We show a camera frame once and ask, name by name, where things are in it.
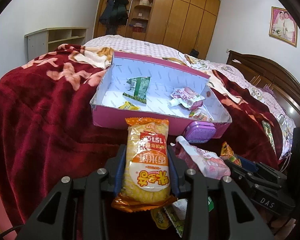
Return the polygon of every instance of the picture frame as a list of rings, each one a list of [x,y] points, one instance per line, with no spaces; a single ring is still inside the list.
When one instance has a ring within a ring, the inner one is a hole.
[[[269,36],[297,47],[298,26],[286,9],[271,7]]]

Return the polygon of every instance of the pink cardboard box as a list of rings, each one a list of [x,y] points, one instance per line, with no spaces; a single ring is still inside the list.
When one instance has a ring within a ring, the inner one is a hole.
[[[130,89],[127,79],[134,77],[151,77],[146,95],[147,104],[122,95]],[[212,123],[217,130],[213,138],[220,138],[232,119],[213,91],[206,86],[209,77],[198,70],[174,62],[115,51],[111,66],[90,101],[93,124],[126,130],[128,125],[125,118],[153,117],[168,119],[169,134],[181,135],[194,121],[188,117],[190,110],[182,105],[168,107],[167,103],[172,99],[170,94],[175,88],[190,87],[205,97],[203,103],[213,117]],[[118,109],[125,101],[140,107],[140,110]]]

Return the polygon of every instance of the floral blanket pattern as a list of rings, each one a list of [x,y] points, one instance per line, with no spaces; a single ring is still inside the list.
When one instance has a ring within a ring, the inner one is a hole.
[[[63,176],[74,179],[87,176],[115,156],[120,144],[127,143],[126,130],[97,127],[92,123],[89,101],[111,57],[110,47],[63,44],[1,78],[0,196],[13,226],[25,223]],[[178,61],[170,57],[166,60]],[[273,150],[252,119],[260,121],[265,116],[274,123],[275,143],[282,147],[280,138],[275,136],[278,123],[269,109],[221,73],[214,72],[214,75],[219,75],[231,94],[248,104],[234,104],[216,92],[231,116],[238,118],[223,138],[214,141],[218,145],[207,144],[206,150],[218,153],[223,140],[227,140],[236,153],[277,168],[274,153],[260,154]],[[172,141],[174,138],[169,137],[168,143]],[[110,239],[122,239],[124,235],[130,239],[139,239],[140,235],[144,240],[153,238],[153,234],[144,235],[140,230],[131,232],[128,226],[133,219],[135,228],[143,228],[144,221],[150,223],[147,213],[139,212],[127,219],[126,214],[110,208],[110,204],[106,209],[108,225],[112,225],[108,230]],[[155,231],[155,227],[153,230],[154,235],[162,238],[179,238],[174,228],[164,232]]]

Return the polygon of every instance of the orange snack wrapper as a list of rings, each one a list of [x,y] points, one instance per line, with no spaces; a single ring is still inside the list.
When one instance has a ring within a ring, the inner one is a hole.
[[[112,207],[135,212],[172,203],[166,145],[169,121],[142,117],[126,118],[126,122],[126,166],[121,193]]]
[[[242,167],[241,161],[239,158],[237,158],[234,155],[233,150],[231,149],[231,147],[227,144],[227,142],[224,142],[222,144],[222,149],[221,149],[221,154],[220,154],[220,158],[223,160],[229,160],[239,166]]]

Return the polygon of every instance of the purple tin box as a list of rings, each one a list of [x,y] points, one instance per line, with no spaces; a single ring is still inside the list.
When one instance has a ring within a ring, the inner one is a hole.
[[[216,128],[213,123],[207,122],[192,122],[183,132],[183,137],[189,143],[205,143],[209,141],[216,133]]]

